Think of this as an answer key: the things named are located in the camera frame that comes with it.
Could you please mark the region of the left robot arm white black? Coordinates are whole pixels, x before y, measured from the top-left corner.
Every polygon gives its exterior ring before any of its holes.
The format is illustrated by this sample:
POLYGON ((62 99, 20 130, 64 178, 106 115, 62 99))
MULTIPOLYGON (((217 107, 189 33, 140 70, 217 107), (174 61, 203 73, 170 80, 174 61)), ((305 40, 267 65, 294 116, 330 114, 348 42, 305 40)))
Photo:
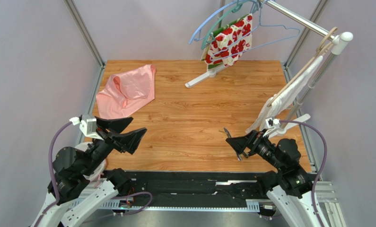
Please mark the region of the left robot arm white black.
POLYGON ((54 135, 49 151, 48 163, 51 181, 41 210, 33 222, 34 227, 79 227, 99 207, 112 198, 130 201, 137 196, 132 191, 132 179, 121 168, 107 173, 98 188, 74 208, 71 205, 90 184, 87 176, 97 170, 115 149, 120 153, 133 154, 146 134, 146 128, 128 133, 123 131, 133 121, 132 117, 102 119, 89 114, 73 117, 54 135), (85 137, 92 138, 86 150, 63 147, 53 156, 52 150, 59 134, 68 126, 79 126, 85 137))

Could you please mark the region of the pink cloth napkin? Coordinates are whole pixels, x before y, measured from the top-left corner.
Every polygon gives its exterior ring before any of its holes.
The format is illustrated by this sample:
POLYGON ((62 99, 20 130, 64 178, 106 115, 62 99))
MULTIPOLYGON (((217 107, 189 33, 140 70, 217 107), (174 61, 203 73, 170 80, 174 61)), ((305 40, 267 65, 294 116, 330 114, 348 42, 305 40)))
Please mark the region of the pink cloth napkin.
POLYGON ((148 64, 134 70, 113 74, 96 95, 99 116, 119 119, 133 113, 155 99, 156 67, 148 64))

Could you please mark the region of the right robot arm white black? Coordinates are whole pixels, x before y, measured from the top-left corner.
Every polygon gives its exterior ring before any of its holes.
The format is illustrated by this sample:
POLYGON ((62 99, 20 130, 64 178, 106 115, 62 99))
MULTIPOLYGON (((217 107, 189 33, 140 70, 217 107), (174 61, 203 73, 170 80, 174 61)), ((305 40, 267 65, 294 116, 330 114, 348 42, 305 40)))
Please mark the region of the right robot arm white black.
POLYGON ((227 138, 226 142, 238 156, 247 148, 247 156, 258 155, 276 168, 257 180, 259 190, 291 227, 329 226, 316 197, 317 180, 300 165, 301 154, 294 139, 281 139, 273 144, 266 130, 253 130, 245 136, 227 138))

